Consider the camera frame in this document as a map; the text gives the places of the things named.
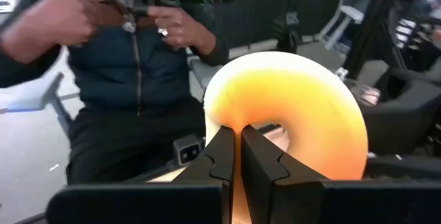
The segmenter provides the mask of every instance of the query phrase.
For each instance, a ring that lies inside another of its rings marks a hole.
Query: dark curtain
[[[236,0],[216,6],[219,32],[231,48],[271,38],[272,21],[288,12],[297,12],[300,35],[320,32],[333,17],[339,0]]]

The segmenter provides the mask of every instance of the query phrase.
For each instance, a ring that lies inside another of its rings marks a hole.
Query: orange donut-shaped object
[[[210,81],[204,108],[207,142],[221,125],[236,133],[236,178],[242,129],[266,122],[284,126],[286,152],[327,178],[362,177],[368,147],[361,111],[343,82],[314,61],[283,52],[235,59]],[[246,204],[236,200],[236,183],[234,204]]]

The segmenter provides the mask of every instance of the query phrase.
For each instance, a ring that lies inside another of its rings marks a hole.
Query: hand
[[[23,17],[28,32],[49,43],[76,45],[96,31],[96,4],[104,0],[41,0]]]
[[[148,8],[148,14],[155,18],[158,28],[167,30],[163,40],[174,48],[202,46],[209,32],[181,8],[154,6]]]
[[[432,41],[436,48],[441,49],[441,29],[436,29],[433,31]]]

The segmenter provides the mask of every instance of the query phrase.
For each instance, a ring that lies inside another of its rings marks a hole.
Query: dark jacket
[[[0,31],[36,1],[21,0]],[[184,10],[216,35],[214,51],[201,59],[210,65],[226,63],[228,49],[224,39],[214,32],[213,8],[198,5]],[[29,65],[20,64],[0,51],[0,87],[40,77],[55,62],[59,51],[57,46]],[[69,47],[69,52],[69,65],[87,108],[148,111],[166,108],[190,96],[185,50],[171,49],[154,26],[139,28],[133,37],[121,25],[102,25],[87,43],[80,48]]]

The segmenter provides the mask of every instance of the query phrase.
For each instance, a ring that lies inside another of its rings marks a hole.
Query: black pants
[[[124,181],[170,160],[172,142],[205,135],[201,103],[190,98],[151,115],[81,110],[70,128],[68,184]]]

